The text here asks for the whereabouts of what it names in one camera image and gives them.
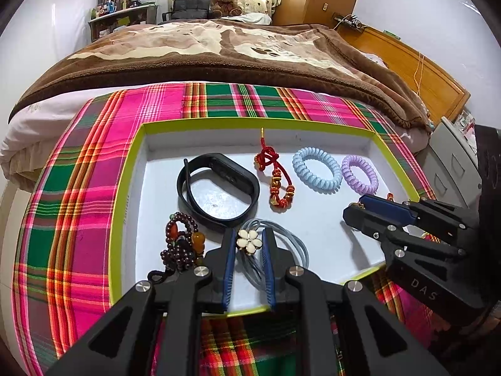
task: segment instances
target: brown blanket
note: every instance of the brown blanket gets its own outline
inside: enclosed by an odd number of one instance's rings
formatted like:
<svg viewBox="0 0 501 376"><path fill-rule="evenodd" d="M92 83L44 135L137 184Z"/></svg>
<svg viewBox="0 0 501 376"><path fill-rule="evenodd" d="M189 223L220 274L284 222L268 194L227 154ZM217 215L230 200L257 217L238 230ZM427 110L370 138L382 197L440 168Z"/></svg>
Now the brown blanket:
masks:
<svg viewBox="0 0 501 376"><path fill-rule="evenodd" d="M163 81L293 87L363 101L403 128L429 131L419 97L323 25L228 20L135 25L66 57L21 97L20 109L65 92Z"/></svg>

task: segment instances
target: drawer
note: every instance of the drawer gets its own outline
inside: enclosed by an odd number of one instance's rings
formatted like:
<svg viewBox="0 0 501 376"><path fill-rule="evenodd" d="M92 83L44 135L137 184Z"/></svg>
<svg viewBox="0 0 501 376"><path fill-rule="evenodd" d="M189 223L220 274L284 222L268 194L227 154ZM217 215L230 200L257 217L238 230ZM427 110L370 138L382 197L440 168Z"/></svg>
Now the drawer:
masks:
<svg viewBox="0 0 501 376"><path fill-rule="evenodd" d="M467 207L452 177L429 146L421 151L416 159L439 201Z"/></svg>
<svg viewBox="0 0 501 376"><path fill-rule="evenodd" d="M474 205L480 195L480 175L451 131L440 123L431 135L430 147L434 150L444 167L457 185L468 206Z"/></svg>

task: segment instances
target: drawer handle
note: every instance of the drawer handle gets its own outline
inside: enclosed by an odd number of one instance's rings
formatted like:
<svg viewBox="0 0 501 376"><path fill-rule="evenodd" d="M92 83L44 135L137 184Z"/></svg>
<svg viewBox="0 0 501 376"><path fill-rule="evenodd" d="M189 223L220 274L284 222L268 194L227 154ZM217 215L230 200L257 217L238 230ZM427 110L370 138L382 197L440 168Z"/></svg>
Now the drawer handle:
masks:
<svg viewBox="0 0 501 376"><path fill-rule="evenodd" d="M442 186L442 188L443 188L442 191L440 191L440 189L438 188L437 181ZM435 173L434 183L435 183L435 188L437 189L438 194L440 196L444 196L445 193L447 192L447 187L442 183L442 180L439 178L439 176L436 173Z"/></svg>
<svg viewBox="0 0 501 376"><path fill-rule="evenodd" d="M456 164L459 165L459 168L462 169L461 173L459 173L459 174L457 173L456 168L454 168L454 160L456 160ZM457 176L459 176L459 178L462 178L466 170L463 168L463 166L461 165L461 163L457 160L457 158L454 155L454 153L452 154L451 166L452 166L452 169L454 170L454 172L457 174Z"/></svg>

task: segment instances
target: black leather chair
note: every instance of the black leather chair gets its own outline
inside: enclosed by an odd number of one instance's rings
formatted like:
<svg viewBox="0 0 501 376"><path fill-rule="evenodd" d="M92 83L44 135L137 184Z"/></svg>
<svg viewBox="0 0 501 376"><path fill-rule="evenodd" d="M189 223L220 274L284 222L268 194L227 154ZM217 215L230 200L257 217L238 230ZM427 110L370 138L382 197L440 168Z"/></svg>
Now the black leather chair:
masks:
<svg viewBox="0 0 501 376"><path fill-rule="evenodd" d="M174 0L172 11L162 13L164 24L167 22L167 14L170 20L179 19L207 19L209 15L210 0Z"/></svg>

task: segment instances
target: purple coil hair tie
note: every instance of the purple coil hair tie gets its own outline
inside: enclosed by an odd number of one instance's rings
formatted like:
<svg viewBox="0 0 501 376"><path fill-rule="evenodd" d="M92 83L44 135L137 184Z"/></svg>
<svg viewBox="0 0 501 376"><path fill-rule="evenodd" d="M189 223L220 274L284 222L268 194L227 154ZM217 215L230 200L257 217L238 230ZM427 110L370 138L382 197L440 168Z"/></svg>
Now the purple coil hair tie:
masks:
<svg viewBox="0 0 501 376"><path fill-rule="evenodd" d="M366 185L361 183L351 172L351 167L356 166L361 168L366 175L369 177L371 184ZM343 163L341 164L341 172L343 173L343 177L345 181L348 183L351 189L353 189L359 195L365 195L367 193L371 195L375 195L377 188L379 186L379 181L377 179L377 175L369 165L367 161L365 161L362 157L358 155L347 155Z"/></svg>

